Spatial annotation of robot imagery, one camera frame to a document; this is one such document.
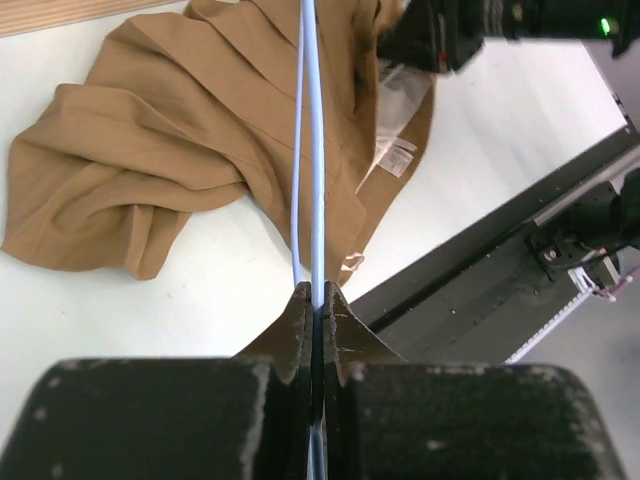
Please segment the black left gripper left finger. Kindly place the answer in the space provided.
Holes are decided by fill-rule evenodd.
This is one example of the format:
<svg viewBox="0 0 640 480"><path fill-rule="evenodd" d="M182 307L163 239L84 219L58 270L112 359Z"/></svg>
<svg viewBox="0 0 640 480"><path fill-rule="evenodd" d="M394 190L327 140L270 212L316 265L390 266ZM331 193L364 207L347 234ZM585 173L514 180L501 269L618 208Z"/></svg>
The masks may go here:
<svg viewBox="0 0 640 480"><path fill-rule="evenodd" d="M32 388L5 479L303 479L310 286L230 358L74 358Z"/></svg>

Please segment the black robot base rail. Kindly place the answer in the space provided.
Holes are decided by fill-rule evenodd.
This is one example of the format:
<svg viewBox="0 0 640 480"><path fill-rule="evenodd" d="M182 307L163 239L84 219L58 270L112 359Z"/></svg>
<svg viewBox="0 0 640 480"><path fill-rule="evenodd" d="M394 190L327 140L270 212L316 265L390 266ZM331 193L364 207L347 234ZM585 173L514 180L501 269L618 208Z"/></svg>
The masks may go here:
<svg viewBox="0 0 640 480"><path fill-rule="evenodd" d="M350 307L412 363L505 362L576 295L613 290L638 195L626 122Z"/></svg>

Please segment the light blue wire hanger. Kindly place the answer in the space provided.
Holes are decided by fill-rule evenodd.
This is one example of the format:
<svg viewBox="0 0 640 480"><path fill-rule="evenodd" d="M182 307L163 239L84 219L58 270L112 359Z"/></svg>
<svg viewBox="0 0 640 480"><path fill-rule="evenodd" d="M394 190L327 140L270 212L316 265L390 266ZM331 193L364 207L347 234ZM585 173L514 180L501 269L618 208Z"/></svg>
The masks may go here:
<svg viewBox="0 0 640 480"><path fill-rule="evenodd" d="M294 158L291 182L291 259L293 279L297 284L302 280L299 240L299 193L304 99L309 100L311 136L311 412L307 477L309 479L326 479L328 474L326 473L327 461L325 459L323 437L325 398L323 340L323 309L325 305L325 135L316 10L315 3L308 0L300 2Z"/></svg>

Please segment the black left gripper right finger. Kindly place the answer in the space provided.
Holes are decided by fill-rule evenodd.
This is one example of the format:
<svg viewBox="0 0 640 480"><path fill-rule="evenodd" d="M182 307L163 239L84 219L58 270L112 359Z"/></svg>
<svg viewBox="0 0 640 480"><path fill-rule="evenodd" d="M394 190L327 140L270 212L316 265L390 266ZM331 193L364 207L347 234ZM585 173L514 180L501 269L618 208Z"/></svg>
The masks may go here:
<svg viewBox="0 0 640 480"><path fill-rule="evenodd" d="M586 386L550 365L406 362L325 286L332 479L621 479Z"/></svg>

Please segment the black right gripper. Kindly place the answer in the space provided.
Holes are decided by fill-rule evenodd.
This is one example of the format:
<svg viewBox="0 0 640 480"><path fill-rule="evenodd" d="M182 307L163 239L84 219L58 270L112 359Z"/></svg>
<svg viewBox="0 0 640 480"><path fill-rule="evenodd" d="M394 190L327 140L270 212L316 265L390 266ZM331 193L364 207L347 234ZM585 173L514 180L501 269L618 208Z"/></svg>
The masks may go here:
<svg viewBox="0 0 640 480"><path fill-rule="evenodd" d="M457 72L481 49L478 31L465 32L460 1L408 1L377 42L377 57L429 74Z"/></svg>

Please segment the tan brown skirt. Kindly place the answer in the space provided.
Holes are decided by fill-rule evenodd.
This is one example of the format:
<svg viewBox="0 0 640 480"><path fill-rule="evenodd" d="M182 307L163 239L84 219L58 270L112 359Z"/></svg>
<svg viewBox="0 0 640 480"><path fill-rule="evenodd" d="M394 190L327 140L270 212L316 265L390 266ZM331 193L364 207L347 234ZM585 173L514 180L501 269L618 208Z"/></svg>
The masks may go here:
<svg viewBox="0 0 640 480"><path fill-rule="evenodd" d="M321 1L318 46L326 158L326 275L346 282L420 163L435 80L401 111L396 165L376 165L386 106L378 35L394 1ZM52 270L156 277L191 217L252 195L290 234L299 5L193 1L138 15L105 38L83 84L62 84L12 142L3 250Z"/></svg>

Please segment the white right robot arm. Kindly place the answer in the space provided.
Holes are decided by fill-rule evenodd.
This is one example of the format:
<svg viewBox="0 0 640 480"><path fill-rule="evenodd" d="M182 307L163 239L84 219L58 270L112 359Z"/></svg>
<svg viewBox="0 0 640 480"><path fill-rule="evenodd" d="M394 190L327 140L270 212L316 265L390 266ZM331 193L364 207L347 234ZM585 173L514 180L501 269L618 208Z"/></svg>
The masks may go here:
<svg viewBox="0 0 640 480"><path fill-rule="evenodd" d="M599 40L624 55L639 39L632 0L410 1L377 56L431 74L459 71L487 38Z"/></svg>

